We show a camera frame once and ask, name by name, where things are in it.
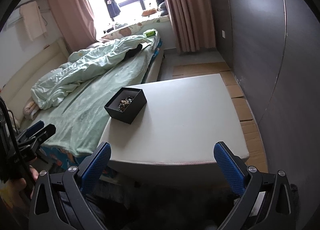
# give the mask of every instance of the wardrobe door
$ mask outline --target wardrobe door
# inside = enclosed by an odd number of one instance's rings
[[[298,187],[301,229],[320,203],[320,24],[304,0],[285,3],[284,59],[259,129],[270,172]]]
[[[229,0],[211,0],[217,50],[232,68],[232,25]]]
[[[279,73],[285,40],[284,0],[229,0],[233,71],[259,121]]]

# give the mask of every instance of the white table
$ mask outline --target white table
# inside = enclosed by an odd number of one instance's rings
[[[148,103],[131,125],[110,118],[101,142],[111,145],[109,166],[136,180],[163,185],[225,182],[213,157],[224,141],[244,161],[249,152],[220,74],[131,86]]]

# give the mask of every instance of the pink curtain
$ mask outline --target pink curtain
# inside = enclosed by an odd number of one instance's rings
[[[48,0],[52,15],[70,50],[97,42],[94,15],[88,0]]]
[[[215,35],[210,0],[165,0],[178,52],[214,48]]]

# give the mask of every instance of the cardboard sheet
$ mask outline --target cardboard sheet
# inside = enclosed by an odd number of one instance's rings
[[[267,173],[266,157],[257,125],[254,120],[240,122],[244,139],[249,151],[249,159],[245,164],[255,166],[260,172]]]
[[[240,98],[244,96],[239,85],[229,85],[227,86],[227,89],[231,98]]]
[[[248,107],[247,101],[244,98],[233,98],[233,105],[239,117],[239,121],[252,120],[252,114]]]
[[[208,72],[209,74],[214,74],[214,72],[219,73],[220,71],[228,71],[230,68],[225,62],[211,62],[211,63],[199,63],[191,65],[180,65],[173,67],[173,76],[177,75],[187,75],[200,72]]]
[[[268,172],[267,160],[264,154],[262,140],[244,94],[225,62],[202,63],[175,66],[172,79],[195,77],[220,73],[235,106],[249,151],[246,164],[255,166],[261,172]]]

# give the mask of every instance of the blue gripper pad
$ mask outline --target blue gripper pad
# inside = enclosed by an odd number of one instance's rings
[[[244,193],[245,188],[244,175],[240,169],[219,143],[216,143],[213,148],[213,156],[223,175],[227,179],[232,191],[241,196]]]
[[[110,157],[111,147],[110,144],[106,144],[105,147],[103,147],[98,155],[93,159],[88,169],[85,171],[81,178],[80,191],[82,195],[86,195],[92,192],[103,170],[108,165]]]

